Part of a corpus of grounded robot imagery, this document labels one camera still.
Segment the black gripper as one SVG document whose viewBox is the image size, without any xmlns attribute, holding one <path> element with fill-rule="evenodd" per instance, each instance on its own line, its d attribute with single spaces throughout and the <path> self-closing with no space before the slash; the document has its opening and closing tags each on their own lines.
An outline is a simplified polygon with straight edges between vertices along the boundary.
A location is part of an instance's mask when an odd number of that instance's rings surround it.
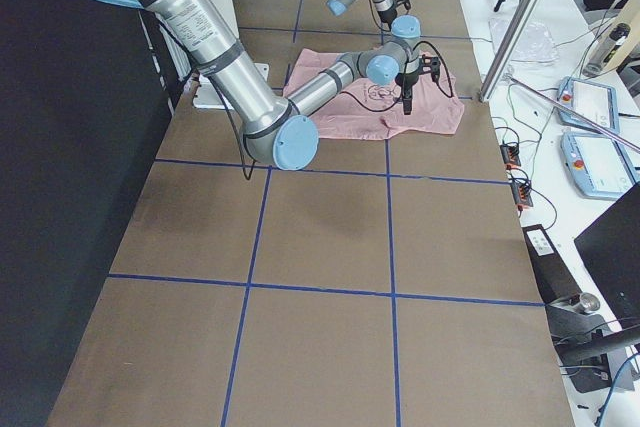
<svg viewBox="0 0 640 427">
<path fill-rule="evenodd" d="M 431 81 L 437 84 L 440 79 L 440 69 L 440 58 L 438 56 L 425 54 L 419 55 L 414 61 L 409 62 L 405 67 L 401 68 L 394 81 L 398 86 L 403 88 L 401 99 L 404 115 L 410 115 L 413 109 L 413 92 L 407 88 L 415 85 L 422 75 L 429 75 Z"/>
<path fill-rule="evenodd" d="M 385 25 L 391 25 L 398 17 L 399 8 L 403 8 L 408 14 L 412 8 L 411 0 L 379 0 L 375 2 L 380 22 Z"/>
</svg>

